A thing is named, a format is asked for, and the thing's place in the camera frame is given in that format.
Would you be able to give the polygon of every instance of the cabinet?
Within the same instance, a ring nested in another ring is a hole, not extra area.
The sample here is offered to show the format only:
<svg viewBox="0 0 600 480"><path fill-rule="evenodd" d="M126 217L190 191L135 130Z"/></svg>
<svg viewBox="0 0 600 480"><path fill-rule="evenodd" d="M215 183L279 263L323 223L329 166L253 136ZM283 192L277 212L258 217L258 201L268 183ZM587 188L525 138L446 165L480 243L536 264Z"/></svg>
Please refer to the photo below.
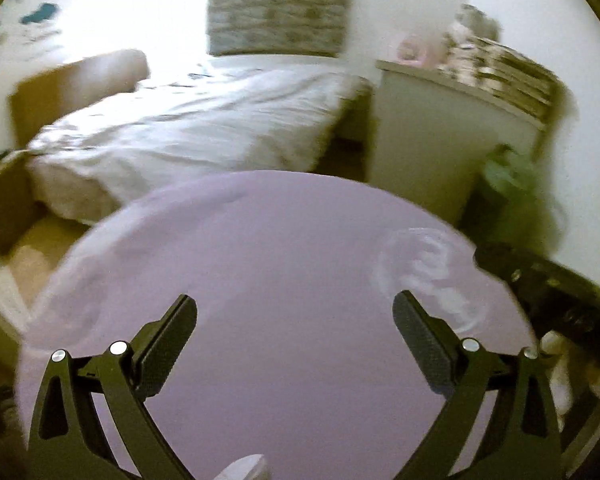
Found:
<svg viewBox="0 0 600 480"><path fill-rule="evenodd" d="M456 224L491 150L506 143L533 155L543 124L518 108L434 70L376 66L378 124L366 168L372 186Z"/></svg>

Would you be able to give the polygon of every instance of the purple table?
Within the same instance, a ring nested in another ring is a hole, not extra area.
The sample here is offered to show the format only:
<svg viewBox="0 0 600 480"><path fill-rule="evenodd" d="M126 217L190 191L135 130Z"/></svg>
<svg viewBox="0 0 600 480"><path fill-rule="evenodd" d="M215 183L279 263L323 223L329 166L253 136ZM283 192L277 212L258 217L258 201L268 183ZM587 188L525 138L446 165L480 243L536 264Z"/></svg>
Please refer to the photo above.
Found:
<svg viewBox="0 0 600 480"><path fill-rule="evenodd" d="M328 176L254 171L161 190L91 230L39 297L20 356L22 419L53 350L101 353L186 293L198 326L146 405L198 480L254 453L278 480L390 480L443 405L395 328L396 293L411 289L491 351L533 343L473 250L416 206ZM135 470L110 415L104 428Z"/></svg>

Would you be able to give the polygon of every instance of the wall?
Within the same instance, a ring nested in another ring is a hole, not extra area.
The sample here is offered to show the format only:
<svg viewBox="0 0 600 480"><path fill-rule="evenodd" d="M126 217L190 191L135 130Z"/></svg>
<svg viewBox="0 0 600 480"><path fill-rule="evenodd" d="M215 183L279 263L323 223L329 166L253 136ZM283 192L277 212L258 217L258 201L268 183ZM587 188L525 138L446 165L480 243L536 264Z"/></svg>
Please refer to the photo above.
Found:
<svg viewBox="0 0 600 480"><path fill-rule="evenodd" d="M544 214L532 245L600 284L600 22L585 0L469 1L568 88L539 158Z"/></svg>
<svg viewBox="0 0 600 480"><path fill-rule="evenodd" d="M354 70L374 81L376 59L400 32L439 38L465 0L352 0L347 46L343 58Z"/></svg>
<svg viewBox="0 0 600 480"><path fill-rule="evenodd" d="M205 57L206 0L5 0L0 6L0 151L13 147L8 96L63 62L136 47L152 73Z"/></svg>

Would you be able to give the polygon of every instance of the black metal bracket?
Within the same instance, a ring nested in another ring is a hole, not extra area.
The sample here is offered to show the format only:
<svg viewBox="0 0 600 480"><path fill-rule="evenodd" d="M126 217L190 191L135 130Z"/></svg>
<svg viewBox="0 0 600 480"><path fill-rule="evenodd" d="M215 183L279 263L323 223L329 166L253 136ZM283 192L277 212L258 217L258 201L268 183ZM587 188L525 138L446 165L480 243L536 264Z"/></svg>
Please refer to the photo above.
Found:
<svg viewBox="0 0 600 480"><path fill-rule="evenodd" d="M544 369L530 349L494 354L460 341L445 321L426 314L410 292L394 301L394 321L430 387L446 403L395 480L558 480L560 437ZM40 386L29 436L30 478L194 480L144 408L157 394L196 326L196 303L180 296L160 321L101 355L54 352ZM498 390L474 462L449 477L488 390ZM104 394L141 477L116 463L93 393Z"/></svg>

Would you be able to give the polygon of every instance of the green object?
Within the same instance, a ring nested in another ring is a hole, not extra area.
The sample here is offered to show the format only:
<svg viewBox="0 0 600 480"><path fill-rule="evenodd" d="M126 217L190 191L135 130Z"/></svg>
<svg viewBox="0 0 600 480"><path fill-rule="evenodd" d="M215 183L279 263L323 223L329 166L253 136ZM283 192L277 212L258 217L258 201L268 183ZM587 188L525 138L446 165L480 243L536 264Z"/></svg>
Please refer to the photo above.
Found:
<svg viewBox="0 0 600 480"><path fill-rule="evenodd" d="M499 145L482 166L458 228L476 245L498 241L525 247L535 224L537 181L526 156Z"/></svg>

